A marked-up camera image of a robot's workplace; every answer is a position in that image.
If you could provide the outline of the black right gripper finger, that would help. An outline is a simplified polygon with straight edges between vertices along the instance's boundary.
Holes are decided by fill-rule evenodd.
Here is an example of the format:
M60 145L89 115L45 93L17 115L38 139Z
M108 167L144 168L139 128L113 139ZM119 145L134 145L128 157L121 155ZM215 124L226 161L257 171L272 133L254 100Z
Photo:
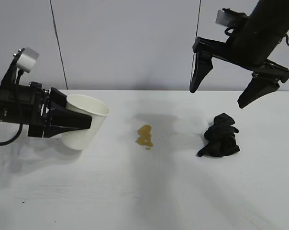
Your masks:
M196 53L195 68L189 85L191 93L194 93L199 88L201 82L212 69L212 55L203 52Z
M239 96L237 102L241 109L262 96L276 92L280 88L277 81L265 78L252 78L246 89Z

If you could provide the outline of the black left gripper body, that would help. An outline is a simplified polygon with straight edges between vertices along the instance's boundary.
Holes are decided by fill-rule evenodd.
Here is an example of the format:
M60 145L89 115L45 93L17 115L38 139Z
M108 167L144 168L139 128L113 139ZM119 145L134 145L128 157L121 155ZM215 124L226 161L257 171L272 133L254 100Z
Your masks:
M50 91L42 84L32 82L30 86L15 86L0 89L0 121L22 123L28 126L28 136L42 138L46 125Z

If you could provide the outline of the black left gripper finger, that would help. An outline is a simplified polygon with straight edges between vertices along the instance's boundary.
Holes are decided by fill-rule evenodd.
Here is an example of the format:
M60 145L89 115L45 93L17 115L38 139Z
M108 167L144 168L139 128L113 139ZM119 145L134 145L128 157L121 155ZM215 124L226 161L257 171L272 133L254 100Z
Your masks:
M67 96L52 87L50 91L50 111L66 111Z
M47 120L47 137L53 137L70 131L87 130L91 127L92 116L67 110L63 107L51 107Z

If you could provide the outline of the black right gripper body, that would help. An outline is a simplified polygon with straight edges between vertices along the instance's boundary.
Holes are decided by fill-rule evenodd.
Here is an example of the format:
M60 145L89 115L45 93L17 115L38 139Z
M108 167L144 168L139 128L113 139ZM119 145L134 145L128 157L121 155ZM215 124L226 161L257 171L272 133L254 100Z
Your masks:
M287 38L289 14L218 14L216 23L226 27L226 42L197 37L193 52L203 52L250 70L256 78L285 83L289 70L268 56Z

